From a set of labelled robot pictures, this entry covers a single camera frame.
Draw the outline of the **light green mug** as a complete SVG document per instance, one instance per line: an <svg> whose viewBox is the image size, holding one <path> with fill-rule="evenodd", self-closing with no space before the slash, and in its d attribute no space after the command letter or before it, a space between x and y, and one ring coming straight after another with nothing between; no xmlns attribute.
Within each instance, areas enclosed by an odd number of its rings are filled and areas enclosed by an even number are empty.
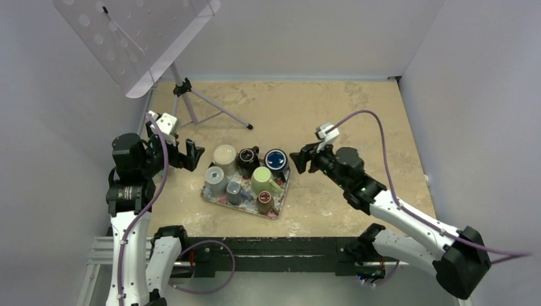
<svg viewBox="0 0 541 306"><path fill-rule="evenodd" d="M264 166L258 167L253 172L251 176L251 189L255 194L259 194L261 191L268 191L275 194L283 192L283 188L274 180L271 171Z"/></svg>

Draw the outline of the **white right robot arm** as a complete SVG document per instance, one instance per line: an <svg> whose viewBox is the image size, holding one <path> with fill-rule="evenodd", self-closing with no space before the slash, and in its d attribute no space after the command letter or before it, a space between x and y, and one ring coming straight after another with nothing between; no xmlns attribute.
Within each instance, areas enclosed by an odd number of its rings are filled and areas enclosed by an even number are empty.
<svg viewBox="0 0 541 306"><path fill-rule="evenodd" d="M366 259L390 256L433 275L452 296L467 300L491 268L482 235L471 226L464 229L433 219L394 196L387 187L364 171L357 149L332 145L317 149L305 145L290 154L299 173L322 172L343 190L355 210L381 219L404 233L382 229L360 239L358 250Z"/></svg>

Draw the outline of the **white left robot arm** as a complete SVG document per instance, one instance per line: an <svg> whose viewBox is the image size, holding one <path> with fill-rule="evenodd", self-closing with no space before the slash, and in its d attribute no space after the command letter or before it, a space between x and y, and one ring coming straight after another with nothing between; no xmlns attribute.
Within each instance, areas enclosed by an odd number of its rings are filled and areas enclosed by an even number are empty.
<svg viewBox="0 0 541 306"><path fill-rule="evenodd" d="M106 203L113 236L113 274L107 305L146 305L151 292L146 279L146 241L152 206L164 189L154 177L168 167L194 171L205 149L186 139L186 153L178 143L169 144L163 135L143 140L126 133L112 142L114 168L108 176Z"/></svg>

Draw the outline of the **dark blue mug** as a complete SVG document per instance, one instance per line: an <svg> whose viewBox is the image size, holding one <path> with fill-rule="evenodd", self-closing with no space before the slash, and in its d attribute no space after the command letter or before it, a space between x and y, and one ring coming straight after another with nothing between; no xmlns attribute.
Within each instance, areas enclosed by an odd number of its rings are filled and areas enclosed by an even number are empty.
<svg viewBox="0 0 541 306"><path fill-rule="evenodd" d="M287 182L286 174L290 170L288 156L281 149L270 149L264 156L265 166L282 182Z"/></svg>

